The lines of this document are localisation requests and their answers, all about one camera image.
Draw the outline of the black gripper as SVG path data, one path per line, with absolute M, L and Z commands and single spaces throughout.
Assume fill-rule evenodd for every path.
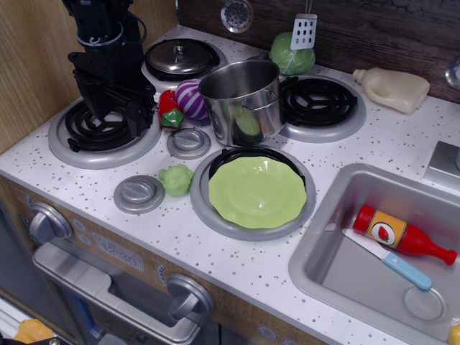
M 145 36 L 137 21 L 78 21 L 76 37 L 84 51 L 68 56 L 90 112 L 103 121 L 116 101 L 126 104 L 132 137 L 150 128 L 155 107 L 155 87 L 142 73 Z

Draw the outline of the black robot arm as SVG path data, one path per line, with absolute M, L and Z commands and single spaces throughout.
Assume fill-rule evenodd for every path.
M 126 112 L 129 132 L 152 125 L 155 87 L 142 73 L 145 23 L 129 11 L 130 1 L 65 1 L 83 52 L 68 55 L 80 94 L 102 120 L 115 106 Z

